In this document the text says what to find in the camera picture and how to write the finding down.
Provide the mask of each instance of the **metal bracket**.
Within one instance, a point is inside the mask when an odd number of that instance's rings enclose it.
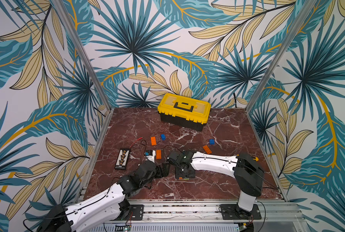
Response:
[[[223,216],[223,220],[260,220],[262,216],[260,215],[259,207],[257,204],[254,204],[252,211],[250,212],[251,216],[242,216],[239,215],[236,211],[237,204],[232,205],[220,205],[220,212]]]
[[[132,212],[132,221],[141,221],[143,219],[144,205],[131,205],[130,212]]]

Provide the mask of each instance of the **blue palm leaf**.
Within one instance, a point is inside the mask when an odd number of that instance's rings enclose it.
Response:
[[[9,6],[10,9],[7,9],[7,8],[5,7],[5,5],[4,5],[3,2],[5,2],[5,3]],[[41,8],[34,0],[31,0],[30,2],[32,2],[36,7],[38,7],[38,9],[40,9],[41,12],[44,12],[44,10],[42,10],[42,8]],[[15,13],[15,15],[18,16],[19,19],[20,19],[26,26],[28,26],[27,23],[26,23],[26,20],[24,20],[23,17],[22,17],[22,16],[20,15],[20,13],[18,12],[18,11],[21,11],[22,13],[24,13],[24,15],[25,15],[26,17],[28,17],[28,19],[29,19],[30,21],[32,21],[32,22],[35,24],[35,26],[36,26],[37,28],[39,28],[39,26],[36,24],[35,20],[34,20],[34,19],[32,18],[32,16],[31,16],[31,15],[37,16],[36,13],[34,13],[33,10],[31,10],[31,8],[28,6],[28,4],[26,3],[26,1],[24,1],[24,0],[4,0],[4,1],[1,1],[1,0],[0,0],[0,9],[3,11],[3,13],[4,13],[5,15],[7,15],[7,16],[9,17],[9,19],[10,19],[18,28],[20,28],[20,27],[19,27],[18,24],[17,24],[17,20],[14,20],[14,19],[12,18],[12,16],[10,15],[10,12],[11,12],[11,11],[13,11],[13,12]]]
[[[5,121],[6,110],[7,110],[7,105],[5,107],[3,115],[0,118],[0,131],[1,131],[2,125]],[[32,173],[31,170],[29,170],[27,167],[16,167],[15,165],[19,164],[20,162],[22,162],[26,159],[37,156],[37,155],[27,155],[25,157],[18,158],[16,160],[11,161],[11,158],[13,156],[19,154],[20,152],[24,151],[25,149],[27,149],[28,147],[33,145],[33,143],[27,144],[25,146],[17,148],[14,151],[11,151],[13,147],[17,146],[18,143],[20,143],[21,141],[26,139],[27,136],[22,136],[16,140],[14,140],[8,146],[4,147],[4,145],[7,143],[8,138],[10,138],[12,136],[12,134],[15,133],[21,126],[22,126],[22,124],[18,124],[17,126],[11,128],[4,135],[2,135],[2,137],[0,138],[0,175],[5,174],[5,173],[9,173],[9,172]],[[30,185],[30,183],[26,180],[23,180],[23,179],[0,178],[0,186],[1,185],[22,186],[22,185]],[[0,200],[14,204],[13,200],[8,195],[3,193],[1,190],[0,190]]]
[[[154,73],[153,66],[162,69],[157,62],[167,64],[161,58],[169,59],[163,52],[174,52],[170,49],[160,47],[172,41],[163,41],[162,39],[175,31],[163,35],[162,33],[173,25],[174,22],[166,22],[167,19],[164,19],[153,27],[152,24],[156,21],[160,13],[157,12],[150,18],[149,13],[151,11],[152,0],[148,0],[146,7],[144,7],[144,1],[140,1],[138,15],[136,13],[137,0],[133,1],[132,9],[129,8],[128,1],[124,1],[125,13],[123,13],[117,1],[114,2],[116,12],[104,0],[101,1],[109,11],[110,17],[100,9],[97,9],[97,11],[103,16],[108,26],[94,20],[91,20],[91,22],[105,31],[105,33],[93,31],[93,34],[107,41],[93,40],[91,43],[105,44],[112,47],[110,49],[96,49],[96,51],[108,52],[108,54],[101,57],[132,55],[135,73],[137,73],[140,65],[147,76],[148,71],[146,65],[149,65],[152,73]]]
[[[123,90],[119,90],[121,93],[119,94],[119,100],[118,102],[120,107],[147,107],[147,108],[153,108],[157,107],[159,102],[158,101],[149,101],[147,100],[147,96],[149,94],[149,90],[151,87],[149,87],[145,93],[143,93],[142,85],[139,82],[138,84],[138,92],[135,90],[135,83],[131,86],[131,90],[126,88],[124,85],[122,85],[126,92]]]
[[[229,95],[236,93],[236,96],[241,96],[244,98],[249,83],[254,86],[262,78],[266,68],[271,62],[269,58],[272,56],[272,54],[269,54],[263,58],[263,54],[261,53],[254,60],[251,47],[249,61],[246,59],[241,61],[241,57],[236,49],[236,46],[234,47],[234,55],[229,50],[228,52],[234,64],[229,62],[229,60],[224,58],[219,53],[219,56],[223,59],[226,65],[216,63],[218,65],[218,76],[215,79],[215,86],[216,88],[219,88],[219,91],[216,92],[214,96],[218,93],[222,93],[220,96],[222,98],[228,93]],[[245,50],[243,50],[243,57],[246,57]]]
[[[58,70],[65,78],[58,77],[63,81],[72,84],[72,87],[68,86],[56,86],[57,88],[63,90],[70,90],[61,96],[60,99],[67,99],[67,101],[72,101],[73,104],[77,106],[77,111],[81,115],[87,117],[87,122],[90,124],[90,117],[94,121],[94,114],[96,113],[95,105],[99,105],[99,101],[95,95],[95,90],[93,88],[93,82],[90,79],[89,73],[86,71],[85,66],[82,65],[81,60],[75,61],[76,68],[68,63],[71,70],[67,67],[65,69],[73,75],[69,75],[66,72]]]
[[[304,119],[306,106],[308,105],[312,118],[314,117],[314,105],[316,105],[319,115],[322,114],[319,98],[333,112],[333,107],[326,94],[345,98],[344,94],[330,88],[330,86],[345,88],[345,84],[336,82],[345,81],[345,27],[342,26],[344,21],[340,23],[336,30],[332,31],[333,16],[324,36],[322,22],[316,39],[312,39],[311,35],[308,34],[306,54],[304,54],[304,45],[302,43],[299,43],[300,55],[291,51],[296,60],[296,65],[287,60],[290,68],[284,67],[284,69],[297,78],[299,83],[285,100],[295,96],[289,105],[290,111],[296,101],[300,99],[300,104],[298,104],[294,113],[302,106],[302,119]]]
[[[279,122],[272,123],[272,120],[276,117],[278,111],[275,107],[269,109],[269,103],[270,102],[268,102],[266,108],[265,104],[262,104],[260,108],[253,110],[250,114],[250,118],[254,123],[255,130],[258,133],[264,148],[267,151],[272,151],[273,146],[268,135],[270,134],[268,129],[277,125]]]

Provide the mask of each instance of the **tropical leaf wallpaper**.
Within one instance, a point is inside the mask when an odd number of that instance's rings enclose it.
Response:
[[[250,117],[311,231],[345,231],[345,0],[317,1]]]
[[[89,1],[92,26],[78,32],[113,107],[155,107],[166,93],[214,107],[235,102],[245,107],[246,94],[260,81],[304,2]],[[319,20],[324,12],[320,7],[314,17]],[[311,20],[304,31],[316,26]]]
[[[90,4],[64,3],[86,44]],[[0,1],[0,231],[74,200],[107,113],[51,2]]]

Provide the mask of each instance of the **red marble surface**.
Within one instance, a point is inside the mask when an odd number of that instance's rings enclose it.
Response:
[[[157,145],[151,146],[150,137],[155,136]],[[202,148],[208,145],[213,155],[236,155],[241,151],[259,158],[259,163],[266,171],[265,179],[276,185],[264,155],[255,138],[254,131],[244,109],[212,109],[208,123],[202,132],[164,123],[155,108],[116,108],[112,116],[108,131],[93,170],[85,199],[92,197],[115,183],[117,179],[138,168],[140,154],[138,146],[134,146],[129,157],[126,170],[115,170],[114,165],[120,148],[127,148],[138,138],[144,137],[147,149],[163,149],[173,144],[179,149],[192,149],[205,152]],[[209,145],[209,139],[215,139],[215,145]],[[156,163],[163,163],[173,147],[166,147],[162,151],[162,159]],[[234,178],[211,171],[196,171],[196,177],[189,181],[177,181],[174,167],[170,168],[170,175],[162,179],[155,179],[151,190],[143,188],[134,199],[237,199],[240,188]],[[264,182],[263,187],[271,187]],[[281,199],[278,190],[264,188],[263,199]]]

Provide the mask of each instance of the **black cable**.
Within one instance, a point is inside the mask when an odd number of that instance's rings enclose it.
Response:
[[[177,147],[174,146],[174,145],[166,145],[166,146],[164,146],[162,149],[165,149],[165,147],[168,147],[168,146],[175,147],[181,154],[183,154],[183,152],[182,152],[181,150],[179,150],[179,148],[177,148]]]
[[[267,182],[268,184],[272,185],[269,181],[267,181],[266,179],[264,179],[262,176],[260,176],[259,174],[256,173],[256,171],[254,171],[252,168],[244,165],[246,168],[250,169],[251,171],[253,171],[253,173],[255,173],[256,175],[258,175],[258,177],[260,177],[261,179],[263,179],[265,182]]]
[[[275,189],[275,190],[278,190],[277,188],[272,188],[272,187],[263,187],[263,189]]]
[[[147,141],[143,139],[140,143],[136,143],[136,144],[134,144],[133,146],[136,146],[136,145],[143,145],[143,146],[144,146],[144,152],[143,152],[143,154],[145,154],[145,151],[146,151],[146,149],[147,149]],[[140,153],[140,164],[142,164],[142,154],[141,154],[141,153]]]
[[[203,158],[203,159],[213,159],[213,160],[221,160],[221,161],[231,162],[231,163],[235,163],[235,164],[237,163],[237,162],[228,161],[228,160],[222,160],[222,159],[213,158],[213,157],[194,157],[194,158],[192,158],[192,160],[194,160],[194,159],[198,159],[198,158]]]
[[[263,202],[260,202],[262,203],[263,207],[264,207],[264,220],[263,220],[263,225],[264,225],[264,222],[265,222],[265,218],[266,218],[266,209],[265,209],[265,206],[263,204]]]

